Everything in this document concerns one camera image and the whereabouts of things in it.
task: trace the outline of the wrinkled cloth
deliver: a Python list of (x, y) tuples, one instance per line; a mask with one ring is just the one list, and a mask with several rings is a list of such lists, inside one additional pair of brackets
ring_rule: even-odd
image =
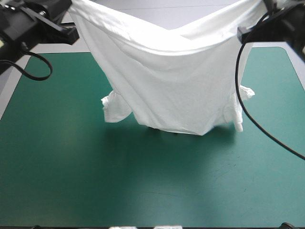
[[(72, 2), (71, 17), (113, 88), (102, 99), (106, 122), (133, 112), (139, 124), (169, 132), (204, 135), (231, 121), (243, 130), (234, 85), (237, 28), (259, 21), (262, 0), (241, 0), (174, 30), (89, 0)], [(254, 95), (244, 86), (240, 91), (244, 100)]]

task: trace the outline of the table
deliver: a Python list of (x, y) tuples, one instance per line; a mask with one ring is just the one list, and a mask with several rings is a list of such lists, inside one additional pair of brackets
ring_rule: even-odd
[[(204, 136), (103, 120), (111, 87), (90, 53), (44, 54), (54, 75), (22, 77), (0, 121), (0, 225), (278, 227), (305, 225), (305, 162), (246, 117)], [(30, 59), (27, 70), (47, 68)], [(305, 153), (305, 93), (281, 48), (253, 48), (245, 103)]]

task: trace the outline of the black wire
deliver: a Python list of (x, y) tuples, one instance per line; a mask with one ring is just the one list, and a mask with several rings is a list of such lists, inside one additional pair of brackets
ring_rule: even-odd
[(296, 155), (297, 157), (305, 160), (305, 156), (303, 156), (302, 154), (299, 154), (298, 152), (294, 151), (293, 149), (291, 149), (290, 147), (288, 147), (287, 145), (285, 145), (284, 143), (282, 143), (280, 140), (276, 139), (274, 136), (272, 136), (270, 133), (268, 133), (264, 128), (262, 128), (255, 120), (254, 118), (252, 118), (252, 116), (249, 114), (249, 112), (247, 111), (247, 109), (245, 108), (243, 101), (241, 99), (240, 93), (239, 93), (239, 83), (238, 83), (238, 69), (239, 69), (239, 62), (240, 62), (240, 58), (242, 55), (242, 52), (244, 50), (245, 45), (249, 42), (251, 36), (255, 33), (255, 31), (258, 28), (258, 25), (260, 25), (263, 20), (270, 15), (270, 12), (264, 14), (264, 16), (259, 20), (259, 22), (255, 25), (255, 27), (253, 28), (253, 30), (248, 34), (248, 36), (246, 37), (245, 41), (242, 44), (242, 47), (239, 50), (238, 56), (237, 56), (237, 60), (236, 60), (236, 70), (235, 70), (235, 88), (236, 88), (236, 94), (237, 94), (237, 98), (239, 100), (240, 105), (243, 108), (244, 113), (248, 116), (248, 118), (251, 120), (251, 122), (253, 122), (265, 135), (267, 135), (269, 138), (271, 138), (273, 141), (275, 141), (276, 143), (278, 143), (280, 146), (282, 146), (283, 148), (285, 148), (286, 150), (288, 150), (289, 152), (293, 153), (294, 155)]
[(51, 63), (45, 59), (43, 56), (39, 55), (39, 54), (36, 54), (36, 53), (33, 53), (33, 52), (30, 52), (28, 50), (24, 50), (22, 49), (22, 54), (24, 55), (29, 55), (29, 56), (34, 56), (38, 59), (40, 59), (41, 61), (45, 62), (47, 64), (47, 66), (49, 67), (50, 69), (50, 73), (47, 75), (47, 76), (44, 76), (44, 77), (37, 77), (37, 76), (33, 76), (31, 75), (30, 73), (28, 73), (27, 71), (25, 71), (23, 68), (21, 68), (19, 65), (17, 65), (16, 63), (12, 62), (12, 61), (9, 61), (9, 60), (0, 60), (0, 64), (8, 64), (10, 66), (13, 66), (15, 67), (20, 73), (22, 73), (23, 75), (25, 75), (26, 77), (28, 77), (29, 79), (31, 80), (35, 80), (35, 81), (43, 81), (43, 80), (46, 80), (48, 79), (52, 73), (53, 73), (53, 67), (51, 65)]

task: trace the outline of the white fabric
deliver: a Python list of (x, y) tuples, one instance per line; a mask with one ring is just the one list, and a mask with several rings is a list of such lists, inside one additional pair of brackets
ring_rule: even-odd
[[(261, 0), (241, 0), (175, 30), (89, 0), (72, 2), (70, 14), (113, 88), (102, 99), (106, 122), (133, 112), (139, 124), (176, 133), (204, 135), (230, 121), (243, 130), (234, 88), (236, 34), (266, 12)], [(254, 95), (242, 86), (241, 93)]]

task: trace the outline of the black plastic part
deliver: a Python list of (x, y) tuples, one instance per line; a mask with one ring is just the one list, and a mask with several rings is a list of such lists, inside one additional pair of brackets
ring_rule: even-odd
[(299, 228), (296, 228), (290, 223), (282, 223), (282, 225), (278, 229), (299, 229)]
[[(241, 43), (251, 31), (238, 28)], [(305, 62), (305, 1), (291, 1), (283, 10), (275, 10), (257, 28), (249, 42), (287, 42)]]
[[(59, 24), (71, 0), (11, 0), (8, 6), (0, 6), (0, 60), (16, 62), (23, 56), (20, 51), (22, 42), (29, 50), (39, 43), (74, 44), (79, 35), (75, 27), (65, 28)], [(0, 65), (0, 74), (9, 66)]]

